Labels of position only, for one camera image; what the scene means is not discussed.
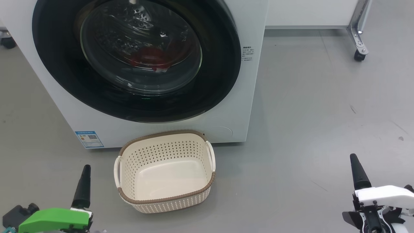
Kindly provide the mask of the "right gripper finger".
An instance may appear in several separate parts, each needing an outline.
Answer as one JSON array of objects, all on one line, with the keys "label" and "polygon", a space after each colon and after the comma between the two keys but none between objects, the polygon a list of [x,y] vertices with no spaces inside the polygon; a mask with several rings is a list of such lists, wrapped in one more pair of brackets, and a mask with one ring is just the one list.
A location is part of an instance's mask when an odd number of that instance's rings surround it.
[{"label": "right gripper finger", "polygon": [[354,153],[350,154],[351,170],[353,176],[353,184],[355,190],[371,188],[371,182],[362,167],[358,156]]}]

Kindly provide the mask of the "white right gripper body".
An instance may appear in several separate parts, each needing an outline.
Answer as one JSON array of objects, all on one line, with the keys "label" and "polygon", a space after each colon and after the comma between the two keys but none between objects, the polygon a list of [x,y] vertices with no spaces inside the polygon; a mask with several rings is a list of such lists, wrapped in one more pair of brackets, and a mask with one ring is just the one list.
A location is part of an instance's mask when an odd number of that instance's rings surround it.
[{"label": "white right gripper body", "polygon": [[362,211],[364,207],[375,205],[379,208],[401,208],[402,215],[413,216],[414,193],[410,185],[404,188],[386,185],[359,189],[354,191],[353,198],[355,211]]}]

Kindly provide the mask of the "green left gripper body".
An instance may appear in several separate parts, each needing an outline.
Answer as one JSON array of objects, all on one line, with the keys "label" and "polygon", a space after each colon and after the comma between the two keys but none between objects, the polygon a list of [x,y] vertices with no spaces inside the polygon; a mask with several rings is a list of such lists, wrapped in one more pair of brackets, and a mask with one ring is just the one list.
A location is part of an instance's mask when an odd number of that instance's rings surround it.
[{"label": "green left gripper body", "polygon": [[88,233],[92,225],[90,211],[71,208],[48,208],[36,211],[19,225],[19,233],[60,231],[64,233]]}]

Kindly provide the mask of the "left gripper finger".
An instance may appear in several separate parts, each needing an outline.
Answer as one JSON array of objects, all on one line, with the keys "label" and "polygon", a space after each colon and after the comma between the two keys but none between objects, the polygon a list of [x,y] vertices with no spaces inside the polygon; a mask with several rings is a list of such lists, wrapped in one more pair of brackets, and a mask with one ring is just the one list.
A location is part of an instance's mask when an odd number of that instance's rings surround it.
[{"label": "left gripper finger", "polygon": [[71,208],[89,208],[91,201],[91,166],[84,165],[78,181]]}]

